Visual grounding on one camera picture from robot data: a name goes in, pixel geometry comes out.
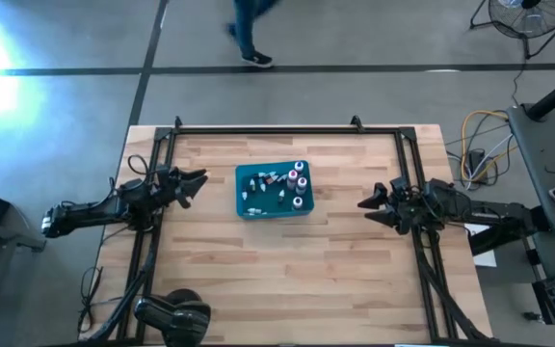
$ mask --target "concrete floor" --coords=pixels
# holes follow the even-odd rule
[[[158,4],[0,0],[0,68],[141,67]],[[258,22],[257,46],[281,65],[519,64],[519,41],[492,28],[466,30],[477,4],[285,0]],[[172,0],[154,65],[238,65],[237,50],[222,32],[231,17],[229,1]],[[555,63],[555,41],[531,61],[539,63]],[[516,74],[154,75],[139,123],[171,124],[180,116],[201,124],[343,124],[359,115],[366,123],[438,123],[448,142],[460,137],[463,117],[472,110],[511,106]],[[42,213],[54,203],[98,200],[107,193],[139,78],[0,77],[0,197],[22,210],[32,232],[38,234]],[[555,87],[555,70],[526,71],[518,83],[517,99],[536,101]],[[490,120],[483,128],[496,124]],[[507,132],[484,135],[475,145],[491,148]],[[536,205],[525,176],[516,152],[511,171],[496,186],[471,196]],[[95,264],[100,236],[100,228],[78,230],[49,241],[43,254],[18,252],[0,299],[0,346],[75,340],[80,280]],[[497,254],[500,267],[480,272],[495,336],[555,346],[555,327],[520,318],[535,302],[529,286],[520,284],[530,279],[519,247],[509,245]]]

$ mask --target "pants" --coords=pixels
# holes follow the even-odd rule
[[[235,4],[234,33],[241,56],[250,58],[254,52],[252,28],[254,21],[268,12],[279,0],[233,0]]]

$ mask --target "wooden table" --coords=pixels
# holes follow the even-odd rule
[[[415,128],[426,178],[451,181],[439,126]],[[125,163],[129,155],[141,154],[148,162],[154,130],[130,128],[119,183],[136,177]],[[408,147],[406,152],[413,175]],[[235,167],[296,159],[310,163],[313,212],[241,220],[235,212]],[[203,343],[429,342],[411,237],[364,219],[366,211],[357,208],[371,196],[374,182],[388,186],[400,175],[392,136],[179,135],[173,163],[183,170],[205,168],[210,178],[192,208],[172,204],[165,213],[153,293],[197,291],[213,308]],[[104,236],[120,227],[107,227]],[[102,246],[97,266],[104,271],[94,302],[123,293],[133,242],[134,233],[125,231]],[[440,246],[452,295],[478,329],[491,335],[464,231],[448,227]],[[94,307],[89,334],[114,306]],[[437,298],[435,306],[444,335]],[[129,335],[135,327],[132,317]],[[148,329],[145,342],[162,338]]]

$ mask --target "yellow cable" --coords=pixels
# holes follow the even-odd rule
[[[466,182],[473,182],[476,181],[478,179],[480,179],[481,177],[483,177],[483,174],[486,173],[490,168],[491,165],[493,165],[493,163],[495,163],[498,159],[500,159],[501,157],[507,155],[507,153],[509,153],[510,151],[516,149],[516,147],[513,147],[507,151],[505,151],[504,153],[496,156],[491,163],[489,163],[487,166],[485,166],[485,168],[474,178],[470,179],[466,176],[466,172],[465,172],[465,157],[466,157],[466,143],[465,143],[465,137],[466,137],[466,125],[468,124],[468,121],[470,120],[470,118],[474,115],[478,115],[478,114],[483,114],[483,115],[490,115],[490,116],[495,116],[498,118],[501,118],[503,120],[507,120],[509,117],[507,117],[507,115],[501,114],[501,113],[497,113],[497,112],[491,112],[491,111],[483,111],[483,110],[477,110],[474,112],[471,112],[468,116],[466,116],[466,118],[463,120],[462,123],[462,162],[460,164],[460,169],[461,169],[461,174],[462,174],[462,180],[465,180]]]

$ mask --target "white cap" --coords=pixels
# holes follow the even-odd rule
[[[304,205],[304,200],[301,197],[296,197],[293,199],[293,206],[295,208],[301,208]]]

